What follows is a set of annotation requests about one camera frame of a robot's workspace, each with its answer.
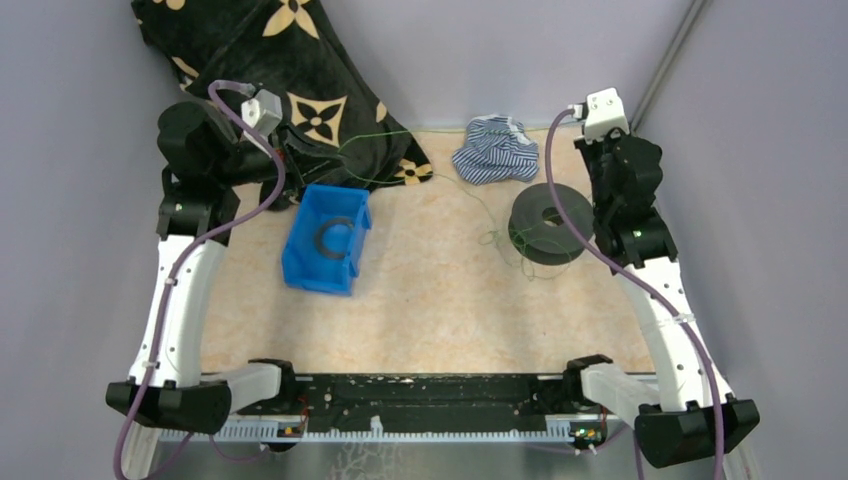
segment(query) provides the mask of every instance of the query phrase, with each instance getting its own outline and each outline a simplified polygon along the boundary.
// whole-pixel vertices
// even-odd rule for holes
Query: striped cloth
[[[459,176],[474,185],[529,182],[539,173],[538,160],[539,146],[524,135],[524,125],[500,115],[471,119],[465,144],[453,154]]]

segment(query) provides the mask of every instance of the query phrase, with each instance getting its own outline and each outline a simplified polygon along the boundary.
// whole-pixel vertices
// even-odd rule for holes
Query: green thread
[[[576,122],[576,121],[563,122],[557,128],[567,127],[569,125],[574,125],[575,123],[578,123],[578,122]],[[543,130],[548,130],[548,127],[534,127],[534,128],[525,128],[524,129],[525,132],[541,132]],[[405,133],[409,133],[409,134],[415,134],[415,133],[465,133],[465,129],[464,128],[463,129],[458,129],[458,128],[457,129],[443,129],[443,130],[439,130],[439,129],[419,129],[419,130],[395,130],[395,131],[392,131],[392,132],[380,132],[380,133],[363,133],[362,135],[354,135],[354,136],[348,138],[347,140],[345,140],[345,142],[342,143],[341,146],[339,147],[338,151],[341,152],[342,150],[345,149],[345,147],[347,147],[349,144],[351,144],[352,142],[354,142],[356,140],[362,140],[362,139],[366,139],[366,138],[377,138],[377,137],[390,137],[392,135],[403,135]],[[486,133],[492,133],[492,134],[496,134],[496,135],[510,135],[510,134],[512,134],[512,132],[506,132],[506,131],[503,131],[503,130],[489,130],[489,131],[486,131]]]
[[[374,183],[374,184],[377,184],[377,185],[399,185],[399,184],[404,182],[403,179],[397,180],[397,181],[392,181],[392,182],[382,182],[382,181],[378,181],[378,180],[370,180],[370,179],[367,179],[367,178],[360,177],[359,175],[353,173],[352,171],[350,171],[347,168],[345,168],[345,170],[347,170],[347,172],[350,174],[351,177],[353,177],[357,180],[366,182],[366,183]],[[501,229],[497,228],[497,224],[498,224],[497,218],[495,217],[495,214],[492,213],[492,210],[489,208],[489,206],[486,205],[486,202],[483,201],[482,198],[480,198],[477,195],[474,195],[473,193],[468,191],[468,189],[466,189],[458,180],[455,180],[451,177],[448,177],[447,175],[442,175],[440,173],[431,172],[431,173],[428,173],[426,175],[421,175],[421,177],[419,177],[419,178],[426,178],[426,177],[440,177],[440,178],[450,180],[450,182],[453,183],[454,186],[456,186],[457,188],[462,190],[462,192],[465,193],[466,195],[468,195],[469,197],[476,200],[483,207],[483,210],[486,211],[486,215],[488,215],[489,220],[492,222],[492,227],[491,227],[490,230],[481,234],[477,238],[477,243],[481,246],[486,246],[486,245],[494,246],[495,249],[498,251],[498,254],[500,254],[500,257],[504,261],[504,263],[507,266],[509,266],[510,268],[520,268],[521,273],[527,278],[528,281],[533,281],[533,280],[536,280],[536,279],[553,280],[553,279],[559,277],[560,275],[562,275],[563,273],[565,273],[570,268],[571,263],[568,263],[568,264],[566,264],[565,268],[563,268],[561,271],[557,272],[555,275],[547,276],[547,277],[536,275],[535,264],[533,262],[527,260],[527,258],[524,256],[524,252],[518,251],[517,248],[516,248],[516,251],[521,256],[521,259],[519,260],[519,263],[517,265],[514,264],[514,263],[511,263],[509,261],[509,259],[506,257],[506,254],[503,252],[502,247],[504,246],[504,242],[509,242],[509,245],[512,246],[512,240],[509,238],[509,234],[505,235],[501,231]],[[545,223],[545,220],[541,220],[538,224],[533,225],[531,227],[528,227],[524,230],[518,230],[515,233],[516,233],[516,235],[521,235],[525,232],[532,230],[537,225],[541,225],[543,223]],[[547,240],[546,239],[546,241],[550,242],[554,246],[558,246],[558,247],[562,246],[562,244],[560,244],[560,243],[558,243],[554,240]]]

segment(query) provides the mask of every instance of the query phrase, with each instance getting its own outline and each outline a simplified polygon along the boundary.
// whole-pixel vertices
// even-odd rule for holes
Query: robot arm
[[[688,324],[701,343],[703,339],[683,289],[677,249],[654,207],[662,150],[630,135],[615,89],[589,95],[574,110],[575,117],[585,119],[583,136],[574,143],[592,182],[598,249],[660,292],[680,315],[671,318],[647,291],[613,272],[639,318],[659,390],[633,380],[601,355],[569,362],[571,390],[584,403],[604,405],[634,428],[643,454],[655,467],[709,457],[715,452],[715,419],[708,376],[680,324]],[[729,452],[759,423],[759,413],[752,400],[735,399],[711,359],[710,364],[723,401]]]
[[[276,135],[273,132],[282,121],[280,100],[260,91],[244,102],[242,116],[266,138]],[[168,166],[162,172],[165,197],[157,226],[156,289],[128,380],[110,384],[106,393],[107,404],[124,414],[149,367],[157,309],[177,257],[195,239],[235,218],[239,199],[233,186],[276,178],[276,168],[258,142],[247,136],[250,143],[236,143],[198,103],[168,108],[159,118],[159,129],[158,145]],[[271,140],[279,145],[278,139]],[[224,233],[197,247],[173,281],[158,360],[135,418],[144,426],[213,434],[231,413],[293,394],[294,371],[288,362],[257,360],[232,372],[201,374],[209,294],[228,244],[229,233]]]

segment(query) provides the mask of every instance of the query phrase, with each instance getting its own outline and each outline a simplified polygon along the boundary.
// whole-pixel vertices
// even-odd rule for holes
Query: beige table surface
[[[571,144],[576,134],[557,134],[554,173],[588,196]],[[529,136],[541,154],[544,132]],[[434,170],[457,179],[451,155],[464,136],[416,137]],[[543,163],[534,183],[544,182]],[[481,204],[446,178],[372,194],[374,227],[352,297],[284,285],[280,253],[296,208],[236,229],[212,291],[204,370],[271,357],[309,373],[557,372],[572,358],[604,353],[625,370],[653,371],[626,297],[590,254],[567,267],[522,267],[506,239],[481,245],[491,230],[505,234],[512,202],[527,184],[462,185],[488,205],[496,228]],[[237,193],[240,213],[257,204],[258,187]],[[554,278],[531,280],[531,273]]]

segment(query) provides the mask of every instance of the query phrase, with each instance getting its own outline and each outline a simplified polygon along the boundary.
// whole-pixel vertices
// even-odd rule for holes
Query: black fabric with flower print
[[[362,79],[320,0],[133,0],[132,7],[144,41],[169,59],[186,92],[207,99],[209,83],[225,78],[280,97],[289,126],[311,142],[288,159],[298,175],[286,178],[280,207],[310,183],[374,190],[431,177],[412,135],[346,143],[405,129]],[[243,100],[222,97],[233,108]]]

